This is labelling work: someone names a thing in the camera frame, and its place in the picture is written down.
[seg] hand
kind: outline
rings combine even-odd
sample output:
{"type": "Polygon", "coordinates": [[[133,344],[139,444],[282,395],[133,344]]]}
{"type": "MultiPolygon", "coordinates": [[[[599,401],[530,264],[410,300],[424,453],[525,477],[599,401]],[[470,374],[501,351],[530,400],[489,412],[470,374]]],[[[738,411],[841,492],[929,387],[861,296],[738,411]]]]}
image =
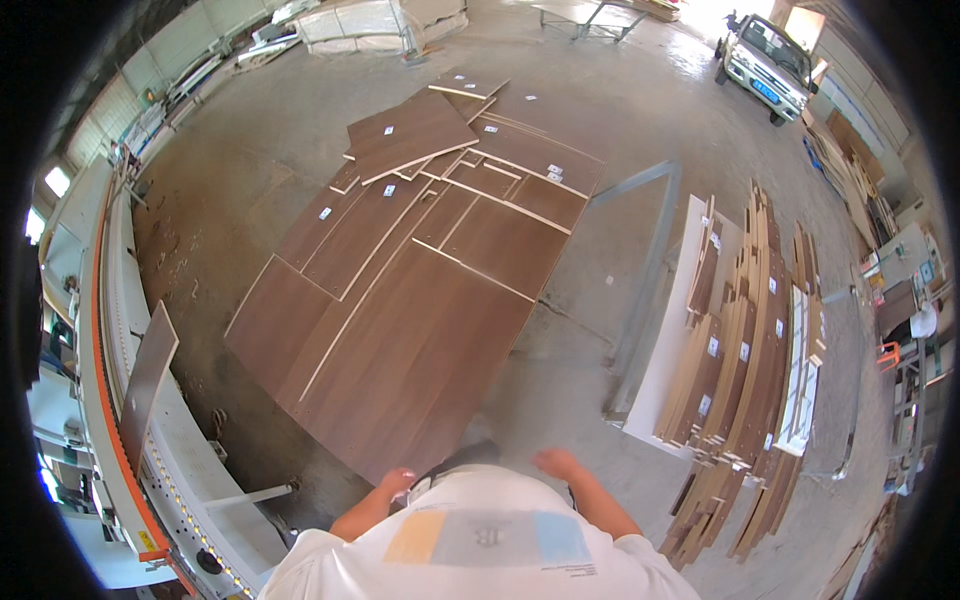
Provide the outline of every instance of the hand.
{"type": "Polygon", "coordinates": [[[414,485],[416,477],[417,475],[408,468],[395,468],[383,476],[380,485],[377,487],[388,493],[390,501],[393,502],[410,491],[410,486],[414,485]]]}
{"type": "Polygon", "coordinates": [[[577,459],[565,448],[546,448],[530,459],[530,463],[556,479],[569,481],[578,471],[583,469],[577,459]]]}

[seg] printed graphic on shirt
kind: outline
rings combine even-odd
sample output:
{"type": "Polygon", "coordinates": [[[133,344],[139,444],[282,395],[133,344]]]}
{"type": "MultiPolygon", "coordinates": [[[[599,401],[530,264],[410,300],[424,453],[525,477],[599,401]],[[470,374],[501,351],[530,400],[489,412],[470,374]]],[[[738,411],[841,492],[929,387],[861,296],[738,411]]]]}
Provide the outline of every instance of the printed graphic on shirt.
{"type": "Polygon", "coordinates": [[[546,511],[419,511],[403,521],[383,556],[384,563],[487,568],[591,560],[577,519],[546,511]]]}

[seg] barcode sticker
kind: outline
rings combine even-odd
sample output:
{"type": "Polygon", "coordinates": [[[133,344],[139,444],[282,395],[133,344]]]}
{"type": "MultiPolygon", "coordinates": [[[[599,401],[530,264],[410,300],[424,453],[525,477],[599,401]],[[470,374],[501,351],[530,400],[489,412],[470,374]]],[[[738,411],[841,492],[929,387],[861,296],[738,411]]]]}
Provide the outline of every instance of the barcode sticker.
{"type": "Polygon", "coordinates": [[[710,410],[710,404],[712,402],[713,400],[710,399],[710,396],[704,394],[704,397],[700,398],[700,408],[697,409],[697,412],[705,416],[707,411],[710,410]]]}

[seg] factory floor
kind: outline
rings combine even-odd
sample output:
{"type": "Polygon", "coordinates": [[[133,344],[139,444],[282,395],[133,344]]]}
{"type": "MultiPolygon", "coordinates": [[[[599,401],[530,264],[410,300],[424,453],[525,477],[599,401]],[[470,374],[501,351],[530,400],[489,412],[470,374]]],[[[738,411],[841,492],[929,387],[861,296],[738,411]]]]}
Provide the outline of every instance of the factory floor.
{"type": "MultiPolygon", "coordinates": [[[[860,255],[843,202],[806,157],[803,126],[774,128],[745,90],[713,81],[712,49],[653,18],[620,44],[570,43],[542,30],[524,4],[471,4],[471,25],[428,60],[318,58],[298,46],[225,83],[147,166],[149,211],[134,213],[147,299],[164,299],[180,335],[173,372],[201,428],[228,422],[220,442],[245,490],[296,477],[300,490],[261,508],[289,527],[329,527],[370,486],[304,433],[257,387],[223,343],[224,330],[300,211],[343,163],[347,124],[403,101],[454,65],[475,65],[544,90],[613,106],[622,138],[601,188],[666,159],[683,166],[678,215],[690,194],[716,197],[742,220],[748,182],[767,189],[784,239],[813,233],[824,294],[849,285],[860,255]]],[[[653,234],[665,181],[589,207],[483,408],[505,463],[545,446],[570,448],[659,545],[689,465],[606,424],[620,339],[653,234]]],[[[674,220],[671,244],[682,218],[674,220]]],[[[792,266],[787,258],[788,267],[792,266]]],[[[853,297],[826,307],[827,361],[804,472],[779,532],[745,564],[725,554],[752,498],[739,495],[719,540],[683,575],[705,599],[813,598],[884,501],[891,381],[874,364],[870,311],[853,297]],[[859,399],[845,479],[842,462],[859,399]]]]}

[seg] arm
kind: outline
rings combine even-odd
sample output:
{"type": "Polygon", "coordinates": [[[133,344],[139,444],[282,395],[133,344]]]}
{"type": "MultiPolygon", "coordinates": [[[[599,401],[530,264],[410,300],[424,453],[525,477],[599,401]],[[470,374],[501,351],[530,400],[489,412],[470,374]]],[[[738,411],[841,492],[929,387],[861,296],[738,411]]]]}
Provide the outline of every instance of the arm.
{"type": "Polygon", "coordinates": [[[614,540],[628,534],[643,535],[636,522],[570,452],[549,448],[531,461],[541,471],[566,482],[577,499],[577,510],[587,522],[614,540]]]}
{"type": "Polygon", "coordinates": [[[330,533],[343,541],[354,541],[374,525],[387,518],[390,505],[401,497],[414,483],[414,472],[408,468],[395,468],[383,476],[380,485],[360,502],[333,521],[330,533]]]}

